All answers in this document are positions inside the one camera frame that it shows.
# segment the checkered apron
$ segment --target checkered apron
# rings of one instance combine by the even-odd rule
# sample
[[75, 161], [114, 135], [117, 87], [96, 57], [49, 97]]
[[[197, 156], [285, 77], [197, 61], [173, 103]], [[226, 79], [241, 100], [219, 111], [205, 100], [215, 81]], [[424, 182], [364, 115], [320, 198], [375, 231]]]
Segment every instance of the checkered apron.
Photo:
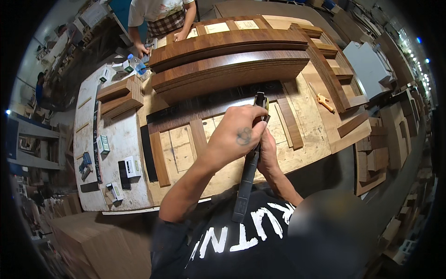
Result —
[[147, 22], [147, 33], [148, 38], [152, 39], [159, 37], [161, 35], [166, 35], [169, 32], [175, 31], [184, 25], [184, 18], [186, 17], [186, 12], [183, 10], [171, 14], [165, 18], [157, 21]]

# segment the hand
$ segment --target hand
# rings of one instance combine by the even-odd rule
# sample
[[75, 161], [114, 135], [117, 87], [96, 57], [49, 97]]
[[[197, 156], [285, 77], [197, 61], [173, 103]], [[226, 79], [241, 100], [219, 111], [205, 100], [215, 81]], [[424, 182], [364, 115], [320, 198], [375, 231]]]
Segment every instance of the hand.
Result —
[[260, 152], [257, 169], [266, 177], [274, 172], [280, 171], [279, 162], [277, 161], [276, 140], [268, 128], [263, 132], [260, 143], [262, 144], [262, 150]]
[[174, 42], [182, 41], [182, 40], [186, 39], [188, 33], [189, 32], [184, 32], [184, 31], [181, 31], [180, 33], [176, 33], [174, 36], [174, 38], [175, 38]]
[[138, 50], [138, 57], [139, 57], [139, 59], [142, 59], [143, 54], [147, 54], [147, 55], [150, 54], [150, 49], [148, 47], [147, 48], [144, 47], [143, 44], [137, 44], [137, 45], [135, 45], [135, 47]]
[[248, 154], [260, 141], [266, 127], [265, 121], [252, 127], [254, 118], [265, 116], [268, 111], [259, 106], [245, 105], [227, 109], [220, 124], [212, 134], [204, 156], [214, 171]]

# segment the black strip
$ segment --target black strip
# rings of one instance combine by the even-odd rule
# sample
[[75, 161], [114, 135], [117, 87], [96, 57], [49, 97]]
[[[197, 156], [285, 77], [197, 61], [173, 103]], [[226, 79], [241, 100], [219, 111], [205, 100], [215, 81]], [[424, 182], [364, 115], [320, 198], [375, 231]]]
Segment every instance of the black strip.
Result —
[[[96, 95], [98, 95], [98, 91], [100, 89], [101, 89], [101, 83], [98, 85], [98, 88], [96, 89]], [[93, 157], [95, 159], [96, 178], [98, 179], [98, 183], [102, 184], [101, 169], [99, 169], [98, 144], [96, 143], [96, 138], [98, 136], [98, 105], [99, 101], [96, 100], [95, 111], [93, 113], [93, 153], [94, 153]]]
[[94, 192], [94, 191], [99, 191], [99, 184], [96, 181], [81, 185], [82, 193], [88, 193], [88, 192]]
[[150, 145], [149, 127], [144, 125], [141, 127], [142, 150], [144, 152], [145, 167], [150, 182], [158, 181], [155, 162], [153, 161], [152, 146]]
[[164, 122], [204, 109], [215, 108], [234, 100], [254, 97], [259, 91], [264, 92], [270, 100], [275, 100], [269, 97], [270, 95], [283, 94], [282, 84], [278, 80], [234, 87], [181, 101], [151, 113], [147, 116], [147, 124]]
[[130, 184], [130, 179], [127, 177], [127, 172], [125, 171], [125, 161], [118, 162], [119, 176], [121, 178], [121, 187], [123, 190], [131, 190], [132, 185]]

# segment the background workbench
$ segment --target background workbench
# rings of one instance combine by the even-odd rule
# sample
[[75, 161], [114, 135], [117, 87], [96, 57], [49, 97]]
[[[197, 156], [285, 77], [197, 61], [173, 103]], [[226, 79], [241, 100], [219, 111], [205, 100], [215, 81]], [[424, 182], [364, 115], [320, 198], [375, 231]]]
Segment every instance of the background workbench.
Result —
[[[288, 29], [291, 23], [309, 21], [293, 19], [289, 17], [265, 17], [273, 28]], [[78, 106], [91, 96], [95, 100], [96, 88], [99, 84], [99, 74], [104, 65], [87, 78], [81, 85], [78, 105], [76, 107], [76, 119], [74, 130], [76, 131], [84, 123], [90, 124], [74, 134], [74, 157], [82, 155], [88, 151], [93, 154], [93, 110], [94, 101], [88, 101], [81, 108]], [[112, 81], [107, 81], [104, 86], [117, 82], [125, 77], [113, 77]], [[316, 92], [309, 88], [311, 83]], [[353, 109], [349, 113], [339, 115], [332, 114], [325, 107], [316, 101], [316, 94], [329, 96], [324, 82], [320, 78], [314, 66], [309, 63], [295, 80], [283, 81], [282, 86], [286, 98], [290, 104], [294, 117], [296, 118], [304, 146], [293, 151], [289, 147], [276, 104], [271, 103], [269, 114], [271, 116], [268, 128], [276, 139], [277, 159], [279, 166], [284, 173], [290, 173], [301, 167], [318, 161], [330, 154], [336, 153], [356, 141], [370, 134], [370, 124], [368, 121], [359, 125], [342, 139], [337, 128], [346, 123], [363, 111], [363, 107]], [[174, 185], [182, 175], [189, 169], [196, 159], [193, 144], [191, 144], [190, 126], [185, 125], [161, 133], [161, 144], [166, 160], [167, 170], [171, 180], [171, 186], [160, 187], [158, 182], [150, 183], [147, 177], [145, 160], [142, 152], [140, 137], [140, 127], [147, 124], [146, 116], [150, 113], [168, 107], [168, 105], [157, 96], [151, 88], [151, 80], [143, 82], [144, 106], [135, 110], [127, 111], [119, 117], [109, 120], [99, 118], [98, 133], [106, 135], [110, 143], [111, 152], [107, 156], [101, 156], [100, 165], [103, 177], [104, 188], [107, 183], [113, 182], [121, 187], [117, 162], [130, 155], [139, 155], [141, 158], [144, 176], [137, 180], [131, 180], [132, 189], [123, 191], [124, 200], [121, 205], [110, 208], [105, 204], [102, 191], [86, 192], [81, 191], [80, 185], [96, 181], [95, 173], [90, 174], [85, 182], [80, 179], [81, 174], [77, 172], [76, 179], [79, 190], [79, 197], [82, 207], [86, 211], [130, 211], [159, 206], [168, 190]], [[223, 115], [203, 119], [203, 127], [206, 139], [209, 140], [215, 128], [218, 126]], [[82, 162], [81, 159], [75, 161], [75, 169]], [[240, 182], [243, 169], [244, 158], [240, 158], [218, 171], [210, 180], [201, 198], [208, 198], [219, 194]], [[264, 177], [256, 172], [255, 180], [264, 180]]]

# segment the wall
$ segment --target wall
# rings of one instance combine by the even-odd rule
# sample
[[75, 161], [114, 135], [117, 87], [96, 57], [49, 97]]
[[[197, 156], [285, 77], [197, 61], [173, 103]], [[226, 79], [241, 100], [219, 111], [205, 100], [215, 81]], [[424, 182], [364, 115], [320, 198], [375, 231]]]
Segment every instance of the wall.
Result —
[[11, 102], [26, 104], [31, 100], [37, 83], [37, 75], [45, 70], [36, 58], [37, 47], [41, 45], [40, 43], [45, 42], [45, 37], [49, 37], [49, 41], [56, 40], [57, 35], [54, 29], [61, 24], [73, 21], [84, 3], [85, 0], [59, 0], [46, 15], [23, 55], [17, 77], [25, 83], [16, 78], [12, 88]]

